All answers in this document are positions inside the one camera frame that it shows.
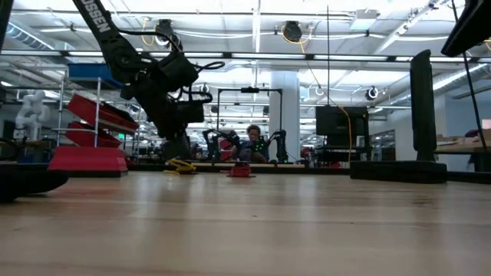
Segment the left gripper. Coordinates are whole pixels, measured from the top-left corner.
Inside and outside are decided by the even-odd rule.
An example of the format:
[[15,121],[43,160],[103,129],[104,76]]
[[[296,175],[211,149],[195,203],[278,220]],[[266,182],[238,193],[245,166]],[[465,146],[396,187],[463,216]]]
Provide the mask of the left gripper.
[[191,159],[191,147],[186,128],[189,123],[204,121],[205,100],[177,100],[169,95],[170,82],[153,75],[140,75],[129,85],[124,85],[120,96],[125,100],[134,98],[154,124],[157,134],[165,138],[163,158]]

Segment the small black wire spool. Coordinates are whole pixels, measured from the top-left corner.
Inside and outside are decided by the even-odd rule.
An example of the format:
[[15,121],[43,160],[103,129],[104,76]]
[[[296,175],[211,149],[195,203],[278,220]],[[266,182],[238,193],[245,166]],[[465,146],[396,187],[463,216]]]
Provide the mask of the small black wire spool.
[[252,169],[248,163],[236,163],[228,172],[228,177],[250,178]]

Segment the person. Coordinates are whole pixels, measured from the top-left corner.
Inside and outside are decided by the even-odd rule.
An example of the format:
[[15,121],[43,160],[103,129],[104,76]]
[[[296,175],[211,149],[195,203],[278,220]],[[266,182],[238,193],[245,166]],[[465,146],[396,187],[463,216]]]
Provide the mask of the person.
[[261,130],[257,125],[250,125],[247,130],[248,140],[242,141],[240,147],[234,146],[231,152],[232,161],[243,161],[252,163],[267,163],[269,161],[269,150],[264,148],[255,151],[253,144],[257,142],[261,135]]

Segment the metal shelf rack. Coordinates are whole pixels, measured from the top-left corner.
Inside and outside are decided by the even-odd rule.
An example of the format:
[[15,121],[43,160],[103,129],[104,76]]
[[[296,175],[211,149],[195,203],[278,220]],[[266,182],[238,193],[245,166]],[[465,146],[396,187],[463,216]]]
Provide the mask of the metal shelf rack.
[[[103,92],[103,90],[101,89],[101,83],[100,83],[100,81],[99,81],[99,83],[98,83],[98,87],[97,87],[97,89],[96,89],[96,90],[94,90],[94,91],[95,91],[95,95],[94,95],[92,98],[90,98],[90,97],[88,97],[88,96],[84,96],[84,95],[82,95],[80,92],[74,92],[74,93],[73,93],[73,95],[71,96],[71,99],[72,99],[72,97],[73,97],[75,94],[77,94],[77,95],[82,96],[82,97],[85,97],[85,98],[87,98],[87,99],[89,99],[89,100],[93,100],[93,101],[95,101],[97,104],[98,104],[98,103],[101,103],[101,102],[105,102],[105,103],[108,103],[108,104],[110,104],[110,105],[112,105],[112,106],[114,107],[114,103],[113,103],[112,101],[105,101],[105,100],[103,100],[103,99],[102,99],[102,92]],[[61,119],[61,118],[62,118],[62,115],[61,115],[61,114],[62,114],[62,113],[65,111],[65,110],[66,110],[67,112],[71,113],[72,115],[74,115],[74,114],[73,114],[71,111],[69,111],[69,110],[67,109],[67,105],[68,105],[68,103],[69,103],[69,102],[70,102],[70,100],[69,100],[67,103],[65,103],[63,100],[60,100],[60,104],[59,104],[59,108],[58,108],[58,111],[59,111],[59,114],[60,114],[60,115],[58,116],[58,118],[59,118],[59,119]],[[74,120],[72,120],[72,121],[77,121],[77,122],[81,122],[81,123],[87,123],[86,121],[82,120],[80,117],[78,117],[78,116],[76,116],[76,115],[74,115],[74,116],[75,116],[75,119],[74,119]],[[96,121],[98,121],[98,112],[96,112]],[[62,125],[60,125],[60,126],[58,126],[57,128],[55,128],[55,129],[54,129],[54,131],[55,131],[55,132],[57,133],[57,135],[58,135],[58,137],[57,137],[57,144],[60,144],[60,143],[61,143],[61,137],[62,137],[62,136],[66,137],[66,136],[65,136],[65,133],[66,133],[67,131],[69,131],[69,129],[68,129],[68,124],[67,124],[67,126],[62,126]],[[95,123],[95,126],[92,126],[92,127],[94,128],[94,132],[95,132],[95,139],[97,139],[97,132],[98,132],[98,129],[99,129],[99,127],[98,127],[98,122],[96,122],[96,123]],[[108,132],[108,133],[109,133],[111,136],[113,136],[113,137],[115,137],[115,138],[119,139],[119,141],[121,141],[121,144],[120,144],[120,146],[119,146],[117,149],[124,149],[124,148],[125,148],[125,145],[124,145],[124,144],[126,143],[127,138],[128,138],[129,136],[133,136],[133,135],[134,135],[134,134],[133,134],[133,135],[127,135],[127,134],[118,133],[118,132],[116,132],[116,131],[110,131],[110,130],[105,130],[105,131],[107,131],[107,132]],[[99,146],[97,146],[97,141],[95,140],[95,141],[94,141],[94,146],[87,146],[87,147],[99,147]]]

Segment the red shelf bin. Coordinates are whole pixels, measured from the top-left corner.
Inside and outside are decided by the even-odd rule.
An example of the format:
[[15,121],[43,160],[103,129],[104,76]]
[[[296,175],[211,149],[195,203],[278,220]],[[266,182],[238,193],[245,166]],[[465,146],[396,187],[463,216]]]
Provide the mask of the red shelf bin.
[[[139,124],[128,112],[105,102],[98,104],[77,94],[72,97],[67,109],[91,126],[95,126],[98,122],[98,127],[101,129],[133,135],[139,128]],[[98,121],[96,121],[96,112],[98,112]]]
[[72,121],[68,124],[68,129],[65,136],[78,146],[94,146],[95,140],[99,147],[118,148],[121,144],[119,139],[101,128],[98,129],[97,139],[95,139],[94,128],[86,123]]

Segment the white building column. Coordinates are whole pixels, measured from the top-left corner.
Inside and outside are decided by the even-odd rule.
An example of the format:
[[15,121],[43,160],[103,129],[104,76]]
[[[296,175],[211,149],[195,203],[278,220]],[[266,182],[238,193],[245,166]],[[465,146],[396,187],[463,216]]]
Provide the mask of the white building column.
[[300,158],[300,82],[297,71],[272,71],[270,88],[282,89],[269,94],[269,133],[283,129],[288,161]]

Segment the blue shelf bin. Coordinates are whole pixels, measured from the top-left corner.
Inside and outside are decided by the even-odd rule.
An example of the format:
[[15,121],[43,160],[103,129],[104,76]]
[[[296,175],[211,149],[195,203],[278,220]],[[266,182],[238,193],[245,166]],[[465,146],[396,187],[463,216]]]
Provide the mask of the blue shelf bin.
[[90,90],[96,90],[99,81],[102,90],[118,90],[123,86],[112,78],[106,64],[97,63],[68,64],[68,80]]

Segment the black monitor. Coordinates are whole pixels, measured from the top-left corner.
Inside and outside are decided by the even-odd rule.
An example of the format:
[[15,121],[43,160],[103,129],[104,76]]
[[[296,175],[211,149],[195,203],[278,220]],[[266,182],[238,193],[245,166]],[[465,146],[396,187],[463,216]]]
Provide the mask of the black monitor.
[[323,106],[315,108],[315,132],[320,136],[363,136],[367,125],[366,107]]

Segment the white ceiling box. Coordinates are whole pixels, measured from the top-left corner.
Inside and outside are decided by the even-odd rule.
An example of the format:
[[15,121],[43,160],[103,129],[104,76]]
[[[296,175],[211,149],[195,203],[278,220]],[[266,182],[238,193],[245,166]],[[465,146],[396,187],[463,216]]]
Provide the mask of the white ceiling box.
[[350,21],[349,28],[351,30],[368,30],[376,22],[378,16],[379,12],[377,10],[357,10]]

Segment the wooden work bench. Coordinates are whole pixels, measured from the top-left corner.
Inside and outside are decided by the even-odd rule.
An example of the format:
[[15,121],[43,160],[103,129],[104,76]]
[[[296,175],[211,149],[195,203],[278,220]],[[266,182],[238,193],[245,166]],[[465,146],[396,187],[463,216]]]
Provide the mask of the wooden work bench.
[[484,142],[477,130],[470,130],[465,136],[437,135],[436,154],[466,155],[466,164],[473,165],[478,173],[491,173],[491,129],[483,130]]

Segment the distant black gantry frame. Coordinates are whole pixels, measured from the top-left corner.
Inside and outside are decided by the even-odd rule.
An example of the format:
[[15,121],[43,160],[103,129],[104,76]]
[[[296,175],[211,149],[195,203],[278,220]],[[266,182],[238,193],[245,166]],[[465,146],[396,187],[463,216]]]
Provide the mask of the distant black gantry frame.
[[239,91],[245,94],[257,94],[259,92],[277,92],[279,94],[279,129],[283,129],[283,89],[267,89],[267,88],[259,88],[259,87],[242,87],[242,88],[219,88],[217,92],[217,123],[216,129],[219,129],[219,116],[220,116],[220,96],[224,91]]

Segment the black stand with post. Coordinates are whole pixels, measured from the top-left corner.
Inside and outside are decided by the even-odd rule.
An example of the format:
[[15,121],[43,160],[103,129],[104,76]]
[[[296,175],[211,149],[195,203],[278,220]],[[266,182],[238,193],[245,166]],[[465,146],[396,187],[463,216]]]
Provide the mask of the black stand with post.
[[354,161],[352,179],[419,184],[443,184],[447,166],[435,160],[437,131],[434,110],[431,50],[426,49],[410,60],[410,95],[413,148],[415,160]]

